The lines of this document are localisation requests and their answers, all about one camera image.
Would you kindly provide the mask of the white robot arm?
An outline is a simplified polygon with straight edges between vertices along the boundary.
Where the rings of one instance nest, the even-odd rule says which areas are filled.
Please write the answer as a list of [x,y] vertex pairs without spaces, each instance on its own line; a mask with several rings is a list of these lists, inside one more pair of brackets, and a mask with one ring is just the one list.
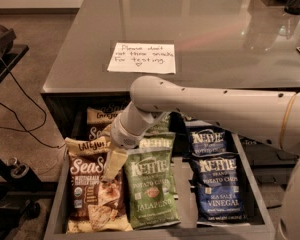
[[130,99],[110,126],[116,148],[136,147],[164,114],[181,112],[298,155],[283,199],[277,239],[300,240],[300,93],[191,88],[142,76],[132,83]]

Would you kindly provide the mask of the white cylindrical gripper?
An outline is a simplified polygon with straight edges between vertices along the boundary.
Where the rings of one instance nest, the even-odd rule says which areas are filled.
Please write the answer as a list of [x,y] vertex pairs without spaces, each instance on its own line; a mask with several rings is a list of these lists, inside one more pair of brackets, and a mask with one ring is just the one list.
[[[100,136],[107,140],[111,139],[117,147],[133,149],[139,144],[144,132],[145,130],[135,123],[125,126],[121,118],[117,117],[111,125],[107,125],[101,131]],[[125,149],[115,148],[108,152],[102,175],[103,181],[113,180],[124,166],[128,157]]]

